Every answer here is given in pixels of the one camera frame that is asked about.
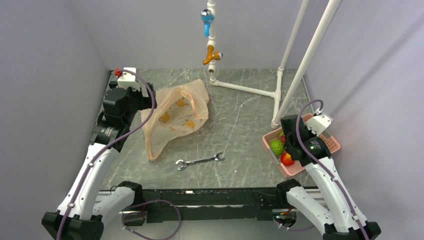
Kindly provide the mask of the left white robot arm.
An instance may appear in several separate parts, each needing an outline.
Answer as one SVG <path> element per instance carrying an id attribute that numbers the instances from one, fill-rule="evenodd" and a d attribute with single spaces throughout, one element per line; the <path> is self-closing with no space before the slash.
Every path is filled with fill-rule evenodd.
<path id="1" fill-rule="evenodd" d="M 125 86 L 109 84 L 92 131 L 83 165 L 64 200 L 54 212 L 46 212 L 41 224 L 55 240 L 99 240 L 105 226 L 118 212 L 139 209 L 144 203 L 141 184 L 123 181 L 100 203 L 98 192 L 111 166 L 132 134 L 131 124 L 138 111 L 157 107 L 156 92 L 144 83 L 143 95 L 138 83 Z"/>

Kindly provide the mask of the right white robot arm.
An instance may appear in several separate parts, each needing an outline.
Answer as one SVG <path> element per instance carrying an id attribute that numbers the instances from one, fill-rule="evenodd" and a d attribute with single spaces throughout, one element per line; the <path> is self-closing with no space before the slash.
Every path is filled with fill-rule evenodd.
<path id="1" fill-rule="evenodd" d="M 293 206 L 299 210 L 324 240 L 375 240 L 381 228 L 377 222 L 367 220 L 349 195 L 329 148 L 318 137 L 322 129 L 304 125 L 298 115 L 282 117 L 280 122 L 286 152 L 312 177 L 326 206 L 318 203 L 294 179 L 277 185 L 276 203 L 282 208 Z"/>

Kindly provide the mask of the green bumpy custard apple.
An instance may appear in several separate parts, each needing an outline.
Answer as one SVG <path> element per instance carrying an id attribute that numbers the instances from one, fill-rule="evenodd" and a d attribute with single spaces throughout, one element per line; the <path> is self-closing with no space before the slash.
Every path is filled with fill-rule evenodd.
<path id="1" fill-rule="evenodd" d="M 268 145 L 276 157 L 281 156 L 285 151 L 284 143 L 279 139 L 274 139 L 270 141 Z"/>

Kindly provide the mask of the red fake fruit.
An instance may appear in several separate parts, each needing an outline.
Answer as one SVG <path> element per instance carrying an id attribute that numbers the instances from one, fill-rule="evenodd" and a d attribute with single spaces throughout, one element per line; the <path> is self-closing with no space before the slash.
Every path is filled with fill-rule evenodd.
<path id="1" fill-rule="evenodd" d="M 280 141 L 281 141 L 283 144 L 285 144 L 285 143 L 286 143 L 286 139 L 285 139 L 285 135 L 284 135 L 284 133 L 283 133 L 283 132 L 280 132 L 278 136 L 279 136 Z"/>

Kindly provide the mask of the orange banana-print plastic bag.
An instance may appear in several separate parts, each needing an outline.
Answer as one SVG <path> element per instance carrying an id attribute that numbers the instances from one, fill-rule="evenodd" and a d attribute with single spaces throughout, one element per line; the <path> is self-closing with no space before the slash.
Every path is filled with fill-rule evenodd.
<path id="1" fill-rule="evenodd" d="M 142 126 L 148 160 L 154 161 L 173 139 L 199 130 L 209 119 L 209 93 L 201 79 L 156 92 L 157 107 Z"/>

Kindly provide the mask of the red yellow fake apple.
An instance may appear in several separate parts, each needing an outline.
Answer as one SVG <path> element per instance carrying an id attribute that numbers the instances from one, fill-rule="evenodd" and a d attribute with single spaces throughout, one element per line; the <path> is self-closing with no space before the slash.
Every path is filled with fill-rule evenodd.
<path id="1" fill-rule="evenodd" d="M 292 160 L 291 155 L 288 154 L 287 152 L 284 152 L 280 156 L 280 162 L 281 162 L 281 164 L 283 164 L 286 167 L 292 166 L 295 163 L 295 161 Z"/>

